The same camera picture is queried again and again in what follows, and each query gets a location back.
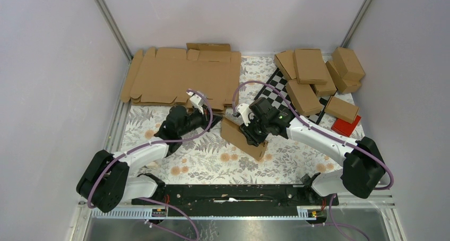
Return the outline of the brown cardboard box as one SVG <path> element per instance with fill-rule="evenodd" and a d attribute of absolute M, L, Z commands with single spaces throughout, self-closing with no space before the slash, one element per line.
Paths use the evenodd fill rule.
<path fill-rule="evenodd" d="M 253 157 L 255 160 L 260 161 L 263 159 L 269 142 L 265 140 L 259 146 L 249 145 L 246 137 L 239 129 L 239 125 L 235 124 L 231 120 L 224 118 L 221 121 L 221 137 L 227 142 L 239 148 L 244 153 Z"/>

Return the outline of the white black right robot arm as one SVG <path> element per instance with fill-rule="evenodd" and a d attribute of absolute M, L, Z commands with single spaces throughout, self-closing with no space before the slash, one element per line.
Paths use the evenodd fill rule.
<path fill-rule="evenodd" d="M 270 134 L 281 136 L 303 143 L 341 166 L 339 170 L 318 173 L 304 182 L 307 186 L 304 197 L 309 204 L 317 205 L 326 196 L 340 192 L 366 199 L 386 173 L 380 151 L 368 137 L 355 140 L 338 135 L 292 110 L 278 110 L 266 98 L 250 105 L 239 104 L 236 112 L 243 119 L 240 131 L 249 145 L 260 145 Z"/>

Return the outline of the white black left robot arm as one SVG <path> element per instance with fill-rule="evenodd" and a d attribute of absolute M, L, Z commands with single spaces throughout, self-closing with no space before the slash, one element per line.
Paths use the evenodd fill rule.
<path fill-rule="evenodd" d="M 163 201 L 163 181 L 151 174 L 135 173 L 143 166 L 176 152 L 182 137 L 202 128 L 209 131 L 223 119 L 210 114 L 207 108 L 188 113 L 183 106 L 170 108 L 159 130 L 147 142 L 127 152 L 98 151 L 76 186 L 76 192 L 89 205 L 106 213 L 123 201 L 146 198 L 151 204 Z"/>

